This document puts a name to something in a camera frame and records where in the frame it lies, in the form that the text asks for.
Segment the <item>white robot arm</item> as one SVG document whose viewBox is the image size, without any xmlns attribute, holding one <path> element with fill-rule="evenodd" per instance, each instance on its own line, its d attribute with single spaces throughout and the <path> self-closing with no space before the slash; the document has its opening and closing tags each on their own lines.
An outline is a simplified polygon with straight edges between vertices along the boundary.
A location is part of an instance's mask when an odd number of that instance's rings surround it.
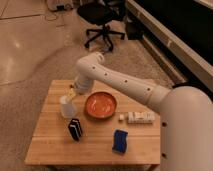
<svg viewBox="0 0 213 171">
<path fill-rule="evenodd" d="M 76 62 L 74 91 L 85 94 L 95 81 L 125 94 L 161 115 L 161 171 L 213 171 L 213 101 L 202 90 L 168 89 L 103 65 L 100 52 Z"/>
</svg>

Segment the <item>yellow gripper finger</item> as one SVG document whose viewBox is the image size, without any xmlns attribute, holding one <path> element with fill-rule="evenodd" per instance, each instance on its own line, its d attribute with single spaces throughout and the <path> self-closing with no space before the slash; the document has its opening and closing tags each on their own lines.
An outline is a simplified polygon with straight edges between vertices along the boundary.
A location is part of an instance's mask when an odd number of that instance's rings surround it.
<svg viewBox="0 0 213 171">
<path fill-rule="evenodd" d="M 75 92 L 75 90 L 73 88 L 71 88 L 66 96 L 66 100 L 68 102 L 72 101 L 75 97 L 77 96 L 77 93 Z"/>
</svg>

